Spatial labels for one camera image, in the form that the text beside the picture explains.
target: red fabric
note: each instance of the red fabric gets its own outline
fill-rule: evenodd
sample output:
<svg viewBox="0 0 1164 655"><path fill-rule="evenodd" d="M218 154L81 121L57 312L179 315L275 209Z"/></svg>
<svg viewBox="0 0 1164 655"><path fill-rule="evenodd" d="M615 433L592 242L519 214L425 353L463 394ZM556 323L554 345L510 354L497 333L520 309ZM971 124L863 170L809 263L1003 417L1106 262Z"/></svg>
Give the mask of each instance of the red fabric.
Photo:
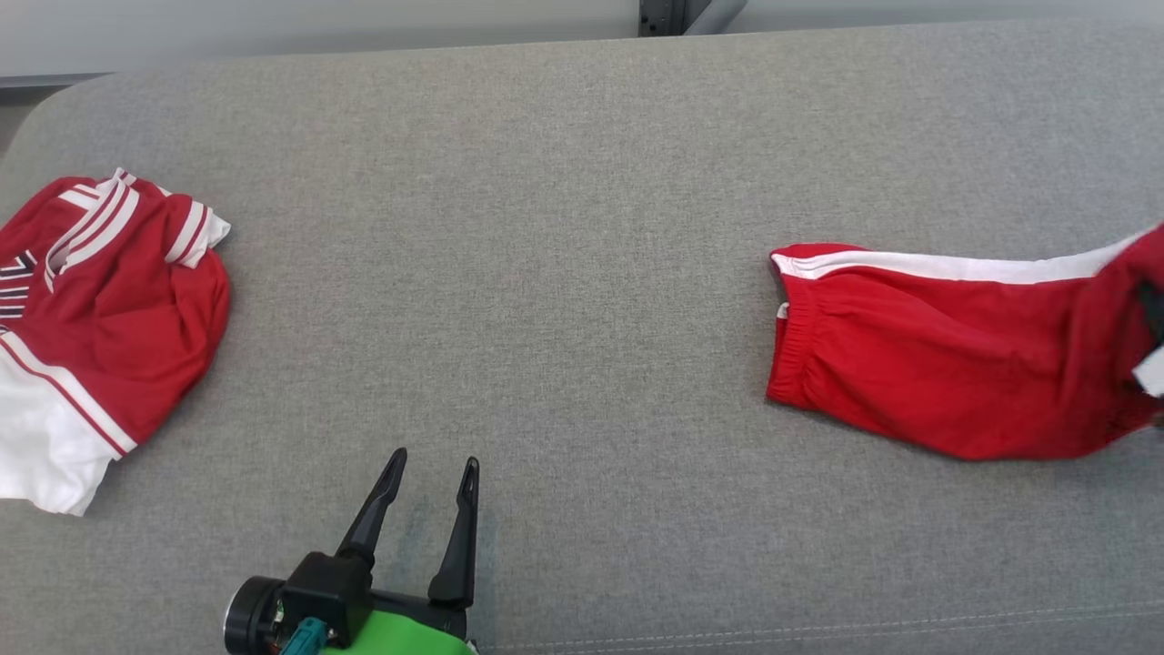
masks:
<svg viewBox="0 0 1164 655"><path fill-rule="evenodd" d="M1080 457L1145 426L1152 350L1136 286L1164 289L1164 227L1094 275L937 279L870 265L780 270L768 398L966 460ZM857 249L797 244L774 255Z"/></svg>
<svg viewBox="0 0 1164 655"><path fill-rule="evenodd" d="M210 368L226 332L229 282L210 249L194 268L165 261L192 199L137 179L132 184L137 204L128 222L91 257L57 270L50 287L49 250L86 214L61 198L77 184L98 181L58 179L0 229L0 265L28 255L36 259L34 275L23 279L29 290L22 315L0 316L0 332L10 330L41 362L72 373L141 444ZM114 208L126 206L127 197ZM98 218L93 214L87 223L99 223ZM100 235L79 238L72 251Z"/></svg>

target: white tag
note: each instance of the white tag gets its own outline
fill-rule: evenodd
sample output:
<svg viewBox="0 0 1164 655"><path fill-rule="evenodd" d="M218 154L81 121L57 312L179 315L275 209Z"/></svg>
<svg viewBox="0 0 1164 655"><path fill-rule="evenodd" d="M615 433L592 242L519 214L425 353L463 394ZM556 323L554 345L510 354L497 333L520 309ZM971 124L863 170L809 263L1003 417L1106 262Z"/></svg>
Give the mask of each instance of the white tag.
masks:
<svg viewBox="0 0 1164 655"><path fill-rule="evenodd" d="M1131 375L1149 394L1156 398L1164 396L1164 347L1144 358L1140 366L1131 370Z"/></svg>

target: red pants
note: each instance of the red pants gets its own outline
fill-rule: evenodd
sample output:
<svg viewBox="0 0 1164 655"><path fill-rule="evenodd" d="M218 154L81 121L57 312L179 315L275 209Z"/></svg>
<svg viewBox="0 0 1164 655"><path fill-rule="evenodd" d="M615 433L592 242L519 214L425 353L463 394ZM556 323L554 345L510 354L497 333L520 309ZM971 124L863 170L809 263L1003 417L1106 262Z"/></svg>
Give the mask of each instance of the red pants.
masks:
<svg viewBox="0 0 1164 655"><path fill-rule="evenodd" d="M1155 348L1136 289L1164 289L1162 229L1029 262L774 250L768 398L966 460L1093 453L1156 408L1164 380L1133 370Z"/></svg>

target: clothing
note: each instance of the clothing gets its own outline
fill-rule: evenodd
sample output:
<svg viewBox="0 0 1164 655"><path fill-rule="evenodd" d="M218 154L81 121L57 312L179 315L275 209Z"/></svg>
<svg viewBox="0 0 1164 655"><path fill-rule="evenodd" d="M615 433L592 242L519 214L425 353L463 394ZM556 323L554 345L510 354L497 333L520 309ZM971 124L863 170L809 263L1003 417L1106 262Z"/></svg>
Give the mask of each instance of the clothing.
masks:
<svg viewBox="0 0 1164 655"><path fill-rule="evenodd" d="M108 463L203 378L229 229L121 169L58 179L0 228L0 498L84 514Z"/></svg>
<svg viewBox="0 0 1164 655"><path fill-rule="evenodd" d="M1155 412L1136 291L1162 255L1164 227L1041 261L776 249L768 398L966 460L1087 455Z"/></svg>

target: gray mattress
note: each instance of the gray mattress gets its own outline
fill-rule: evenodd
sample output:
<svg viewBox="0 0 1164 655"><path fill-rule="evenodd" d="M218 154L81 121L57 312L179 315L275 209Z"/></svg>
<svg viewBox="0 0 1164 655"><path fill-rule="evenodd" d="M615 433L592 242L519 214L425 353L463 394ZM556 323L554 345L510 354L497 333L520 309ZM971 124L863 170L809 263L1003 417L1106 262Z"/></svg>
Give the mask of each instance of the gray mattress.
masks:
<svg viewBox="0 0 1164 655"><path fill-rule="evenodd" d="M1007 22L212 62L41 106L10 215L132 172L235 230L218 361L84 519L0 503L0 652L219 653L410 449L378 586L482 462L484 655L1137 654L1164 441L966 464L765 401L768 250L1036 258L1164 208L1164 28Z"/></svg>

